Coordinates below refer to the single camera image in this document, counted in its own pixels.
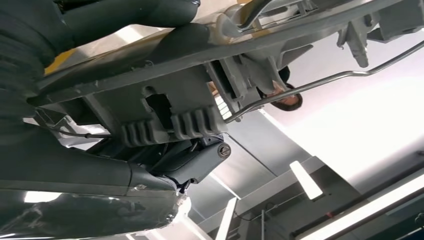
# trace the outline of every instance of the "steel bar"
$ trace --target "steel bar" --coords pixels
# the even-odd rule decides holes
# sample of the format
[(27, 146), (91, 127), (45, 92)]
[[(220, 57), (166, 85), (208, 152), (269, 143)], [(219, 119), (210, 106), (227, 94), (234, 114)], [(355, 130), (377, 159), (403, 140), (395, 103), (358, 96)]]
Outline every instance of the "steel bar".
[(265, 240), (265, 210), (262, 210), (261, 214), (261, 221), (260, 221), (260, 233), (261, 233), (261, 240)]
[(241, 109), (240, 111), (234, 113), (231, 117), (227, 118), (225, 120), (225, 122), (227, 124), (233, 122), (234, 120), (238, 119), (239, 117), (241, 117), (242, 115), (258, 108), (259, 106), (265, 105), (265, 104), (270, 104), (276, 101), (279, 101), (281, 99), (285, 99), (287, 97), (317, 88), (319, 86), (334, 82), (336, 80), (339, 79), (343, 79), (346, 77), (368, 77), (371, 75), (374, 75), (376, 73), (379, 73), (380, 71), (392, 66), (393, 64), (405, 59), (406, 57), (412, 55), (413, 53), (417, 52), (418, 50), (420, 50), (421, 48), (424, 47), (424, 41), (418, 43), (417, 45), (411, 47), (410, 49), (404, 51), (403, 53), (401, 53), (400, 55), (390, 59), (389, 61), (386, 61), (385, 63), (371, 69), (368, 71), (342, 71), (339, 73), (336, 73), (334, 75), (322, 78), (320, 80), (305, 84), (303, 86), (297, 87), (295, 89), (292, 89), (290, 91), (285, 91), (283, 93), (280, 93), (278, 95), (275, 96), (271, 96), (271, 97), (267, 97), (258, 101), (255, 101), (249, 105), (247, 105), (246, 107), (244, 107), (243, 109)]

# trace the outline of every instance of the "light fixture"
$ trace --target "light fixture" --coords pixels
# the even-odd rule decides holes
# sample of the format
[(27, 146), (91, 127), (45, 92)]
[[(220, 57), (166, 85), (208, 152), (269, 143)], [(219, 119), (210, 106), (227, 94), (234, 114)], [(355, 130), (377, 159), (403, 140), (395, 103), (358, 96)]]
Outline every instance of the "light fixture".
[(37, 240), (37, 239), (52, 239), (52, 236), (46, 237), (14, 237), (14, 238), (2, 238), (1, 240)]
[(6, 234), (6, 235), (0, 235), (0, 239), (1, 239), (1, 238), (12, 237), (12, 236), (15, 236), (15, 235), (16, 235), (15, 233)]
[(230, 229), (231, 220), (233, 219), (234, 210), (236, 209), (237, 197), (234, 197), (226, 206), (224, 217), (222, 217), (221, 225), (218, 229), (218, 234), (216, 235), (215, 240), (226, 240), (228, 235), (228, 230)]
[(299, 181), (300, 185), (302, 185), (302, 188), (306, 192), (306, 195), (309, 197), (309, 199), (314, 200), (323, 195), (323, 191), (302, 167), (300, 162), (293, 162), (290, 164), (290, 168)]
[(395, 190), (386, 193), (367, 205), (348, 213), (319, 230), (300, 238), (300, 240), (326, 240), (348, 227), (364, 220), (365, 218), (421, 190), (422, 188), (424, 188), (424, 174), (396, 188)]
[(135, 239), (134, 239), (134, 237), (133, 237), (133, 236), (131, 236), (131, 234), (126, 234), (126, 235), (125, 235), (125, 237), (126, 237), (128, 240), (135, 240)]
[(25, 203), (47, 203), (56, 200), (62, 193), (47, 192), (47, 191), (27, 191), (24, 202)]

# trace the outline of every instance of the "fluorescent light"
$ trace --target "fluorescent light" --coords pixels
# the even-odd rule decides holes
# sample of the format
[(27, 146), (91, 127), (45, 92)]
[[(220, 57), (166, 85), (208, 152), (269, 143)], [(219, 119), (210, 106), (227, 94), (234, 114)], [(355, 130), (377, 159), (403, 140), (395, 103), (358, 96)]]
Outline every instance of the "fluorescent light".
[(131, 236), (131, 234), (126, 234), (126, 235), (125, 235), (125, 237), (126, 237), (128, 240), (135, 240), (135, 239), (134, 239), (134, 237), (133, 237), (133, 236)]
[(396, 188), (395, 190), (377, 198), (365, 206), (337, 219), (323, 228), (301, 238), (301, 240), (326, 240), (340, 231), (358, 223), (361, 220), (387, 208), (388, 206), (402, 200), (403, 198), (424, 188), (424, 174)]
[(302, 188), (306, 192), (309, 199), (316, 199), (323, 194), (323, 191), (302, 167), (300, 162), (293, 162), (290, 164), (290, 168), (296, 176), (297, 180), (300, 182), (300, 185), (302, 185)]
[(221, 221), (221, 226), (219, 226), (218, 234), (216, 235), (215, 240), (226, 240), (228, 235), (228, 230), (230, 228), (231, 220), (233, 219), (234, 210), (236, 209), (237, 197), (234, 197), (226, 206), (224, 217)]
[(135, 30), (132, 26), (126, 26), (122, 28), (121, 30), (115, 32), (115, 34), (124, 40), (127, 44), (136, 42), (143, 38), (143, 35), (141, 35), (137, 30)]
[(47, 203), (56, 200), (62, 193), (59, 192), (47, 192), (47, 191), (27, 191), (25, 203)]
[(204, 232), (196, 223), (193, 222), (188, 216), (184, 216), (181, 220), (182, 224), (190, 230), (200, 240), (212, 240), (212, 238)]
[(6, 234), (6, 235), (0, 235), (0, 239), (1, 239), (1, 238), (12, 237), (12, 236), (15, 236), (15, 235), (16, 235), (15, 233)]
[(219, 178), (217, 175), (215, 175), (215, 173), (211, 172), (209, 173), (209, 176), (211, 178), (213, 178), (213, 180), (215, 180), (219, 185), (221, 185), (223, 188), (225, 188), (228, 192), (230, 192), (234, 197), (236, 197), (238, 200), (241, 200), (242, 198), (237, 195), (237, 193), (235, 193), (229, 186), (227, 186), (227, 184), (225, 184), (221, 178)]
[(52, 239), (52, 236), (47, 237), (15, 237), (15, 238), (2, 238), (1, 240), (35, 240), (35, 239)]

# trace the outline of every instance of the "gray metal part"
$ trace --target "gray metal part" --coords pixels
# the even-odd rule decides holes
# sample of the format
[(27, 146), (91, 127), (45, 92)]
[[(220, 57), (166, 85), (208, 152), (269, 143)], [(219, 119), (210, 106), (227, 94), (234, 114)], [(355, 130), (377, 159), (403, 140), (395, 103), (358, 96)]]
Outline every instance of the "gray metal part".
[[(357, 19), (367, 14), (377, 12), (399, 2), (401, 2), (401, 0), (352, 0), (331, 10), (317, 12), (316, 14), (308, 15), (299, 20), (288, 22), (277, 32), (264, 35), (254, 40), (243, 41), (231, 45), (206, 44), (209, 40), (208, 38), (205, 40), (205, 44), (191, 45), (191, 49), (188, 49), (188, 47), (187, 49), (185, 47), (180, 48), (179, 51), (173, 52), (168, 58), (162, 58), (161, 61), (155, 62), (154, 67), (151, 67), (151, 64), (149, 65), (145, 62), (144, 65), (140, 65), (138, 68), (126, 72), (125, 74), (113, 74), (101, 78), (100, 80), (90, 80), (84, 84), (57, 89), (56, 91), (45, 93), (45, 95), (41, 95), (35, 99), (30, 99), (30, 102), (36, 106), (48, 105), (80, 98), (92, 93), (99, 93), (140, 83), (213, 60), (240, 55), (251, 52), (252, 50), (266, 48), (278, 42), (296, 39), (304, 36), (305, 33), (320, 33), (334, 26), (346, 24), (352, 19)], [(183, 32), (186, 37), (189, 35), (191, 39), (196, 39), (194, 36), (204, 35), (202, 30), (191, 27), (191, 24), (179, 28), (178, 32)], [(182, 43), (184, 43), (184, 39), (180, 39), (178, 42), (178, 44)], [(133, 44), (125, 47), (125, 50), (132, 51), (134, 48), (139, 48), (139, 46)], [(109, 56), (113, 58), (115, 54), (116, 53), (111, 53)], [(82, 65), (87, 67), (92, 64), (94, 64), (93, 60), (83, 63)]]
[(373, 41), (387, 43), (424, 27), (423, 0), (404, 0), (378, 13), (381, 17), (379, 28), (368, 35)]
[(367, 14), (350, 21), (347, 27), (338, 32), (339, 37), (337, 46), (341, 47), (347, 43), (353, 57), (362, 68), (369, 66), (367, 57), (367, 34), (373, 30), (379, 22), (379, 19), (379, 15), (376, 13)]
[[(198, 66), (84, 99), (102, 124), (122, 136), (127, 146), (162, 144), (226, 131), (208, 81), (206, 70)], [(146, 99), (153, 94), (166, 95), (172, 129), (166, 129), (148, 105)]]
[[(274, 90), (273, 81), (281, 82), (279, 77), (269, 77), (267, 70), (258, 74), (258, 76), (253, 74), (246, 76), (245, 71), (241, 70), (244, 66), (234, 61), (235, 56), (241, 56), (241, 54), (249, 55), (251, 60), (254, 60), (254, 63), (250, 63), (250, 65), (254, 66), (256, 62), (259, 69), (264, 66), (261, 63), (264, 61), (263, 58), (269, 61), (271, 56), (276, 63), (276, 66), (272, 66), (275, 75), (275, 68), (288, 64), (290, 61), (290, 58), (284, 59), (283, 57), (281, 59), (282, 53), (288, 52), (299, 54), (298, 56), (300, 56), (303, 53), (302, 50), (307, 50), (308, 45), (314, 41), (340, 31), (339, 46), (347, 42), (359, 65), (366, 67), (368, 65), (366, 56), (367, 33), (378, 23), (378, 15), (375, 12), (399, 2), (400, 0), (352, 0), (331, 10), (317, 11), (296, 21), (284, 23), (278, 26), (279, 29), (276, 32), (231, 45), (221, 45), (222, 43), (218, 44), (218, 42), (215, 42), (216, 36), (214, 34), (217, 33), (210, 31), (210, 26), (189, 24), (172, 31), (160, 42), (159, 40), (154, 40), (149, 43), (135, 43), (89, 60), (74, 68), (67, 69), (65, 70), (67, 74), (61, 75), (61, 73), (58, 73), (56, 76), (62, 76), (63, 78), (56, 81), (56, 83), (52, 80), (53, 84), (51, 85), (46, 85), (45, 82), (40, 84), (44, 87), (47, 86), (44, 96), (33, 99), (32, 103), (36, 106), (41, 106), (83, 97), (92, 93), (98, 93), (94, 95), (97, 98), (98, 95), (101, 96), (115, 91), (119, 92), (119, 88), (125, 89), (125, 92), (131, 92), (130, 89), (137, 85), (148, 86), (148, 82), (160, 82), (162, 78), (169, 78), (167, 84), (177, 82), (176, 79), (184, 79), (185, 82), (185, 78), (190, 79), (193, 77), (192, 73), (187, 74), (185, 77), (175, 77), (175, 75), (178, 76), (178, 74), (186, 71), (196, 72), (198, 68), (202, 68), (201, 64), (206, 63), (205, 66), (209, 75), (207, 76), (206, 71), (203, 70), (203, 76), (199, 78), (202, 79), (203, 83), (211, 79), (214, 80), (228, 108), (235, 113), (243, 106), (248, 105), (250, 101), (258, 98), (258, 94), (255, 92), (256, 87), (259, 87), (264, 93), (269, 93)], [(298, 56), (291, 56), (291, 58), (294, 60)], [(214, 77), (213, 71), (209, 68), (211, 66), (210, 61), (216, 60), (220, 60), (219, 62), (222, 64), (231, 89), (224, 89), (225, 86), (223, 84), (217, 84), (220, 79), (219, 77)], [(107, 70), (111, 67), (111, 64), (116, 63), (119, 63), (119, 67), (113, 71), (107, 71), (107, 73), (101, 71)], [(80, 81), (78, 76), (81, 77), (84, 74), (87, 77), (83, 79), (83, 83), (78, 82)], [(63, 89), (63, 85), (61, 86), (63, 83), (65, 83), (64, 86), (69, 88)], [(199, 89), (201, 89), (200, 92), (202, 93), (189, 96), (191, 101), (181, 101), (181, 98), (184, 99), (186, 95), (189, 95), (186, 94), (188, 93), (187, 90), (190, 90), (190, 93), (197, 93)], [(171, 119), (175, 129), (168, 136), (163, 134), (168, 129), (161, 127), (158, 117), (149, 111), (148, 107), (145, 106), (146, 104), (143, 104), (143, 100), (136, 100), (134, 96), (137, 94), (133, 95), (134, 101), (128, 102), (131, 102), (131, 104), (136, 103), (136, 105), (140, 106), (138, 108), (135, 107), (133, 111), (125, 110), (127, 113), (139, 114), (136, 119), (124, 119), (121, 115), (126, 113), (116, 114), (114, 110), (108, 114), (107, 109), (106, 111), (103, 109), (102, 111), (106, 113), (102, 114), (106, 115), (106, 119), (112, 120), (109, 124), (103, 119), (102, 121), (108, 126), (111, 133), (127, 132), (127, 137), (124, 139), (129, 146), (186, 140), (224, 132), (225, 124), (219, 116), (215, 103), (210, 98), (208, 99), (210, 104), (204, 105), (201, 103), (203, 99), (207, 99), (204, 96), (210, 96), (210, 93), (206, 93), (208, 91), (206, 89), (206, 86), (192, 86), (191, 84), (186, 85), (178, 82), (175, 87), (162, 92), (167, 95), (173, 111)], [(170, 99), (172, 92), (178, 92), (175, 101)], [(107, 98), (114, 101), (119, 99), (113, 94)], [(190, 109), (186, 109), (185, 112), (182, 110), (174, 112), (174, 103), (179, 102), (189, 105)], [(110, 105), (113, 105), (113, 102), (104, 104), (100, 101), (100, 105), (109, 108)], [(119, 108), (122, 108), (122, 105), (116, 104), (116, 111), (119, 111)], [(213, 124), (210, 126), (203, 125), (202, 123), (208, 122), (207, 120), (203, 121), (205, 116), (214, 120), (212, 121)], [(114, 125), (116, 118), (118, 118), (118, 126), (125, 126), (123, 129), (119, 129)], [(140, 137), (140, 132), (146, 133), (145, 137)]]
[(183, 184), (191, 179), (195, 183), (200, 183), (206, 178), (217, 166), (219, 166), (226, 158), (221, 158), (218, 151), (222, 145), (226, 143), (216, 143), (206, 149), (200, 151), (195, 157), (190, 159), (186, 164), (181, 166), (178, 170), (166, 172), (165, 175), (175, 179), (179, 184)]

